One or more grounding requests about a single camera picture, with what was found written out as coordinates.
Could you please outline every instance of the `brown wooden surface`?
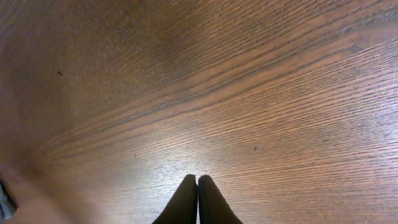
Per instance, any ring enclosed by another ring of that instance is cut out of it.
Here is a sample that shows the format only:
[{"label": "brown wooden surface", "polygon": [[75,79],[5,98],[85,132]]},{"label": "brown wooden surface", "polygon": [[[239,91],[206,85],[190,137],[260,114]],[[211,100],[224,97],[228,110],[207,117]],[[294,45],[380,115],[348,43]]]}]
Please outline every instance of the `brown wooden surface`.
[{"label": "brown wooden surface", "polygon": [[397,4],[0,1],[6,223],[398,223]]}]

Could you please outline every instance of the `wood grain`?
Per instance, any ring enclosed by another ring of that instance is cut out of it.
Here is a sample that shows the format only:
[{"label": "wood grain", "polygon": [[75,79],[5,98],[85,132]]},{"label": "wood grain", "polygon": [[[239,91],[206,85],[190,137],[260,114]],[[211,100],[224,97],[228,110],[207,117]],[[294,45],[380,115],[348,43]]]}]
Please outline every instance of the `wood grain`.
[{"label": "wood grain", "polygon": [[398,223],[397,1],[0,1],[16,223]]}]

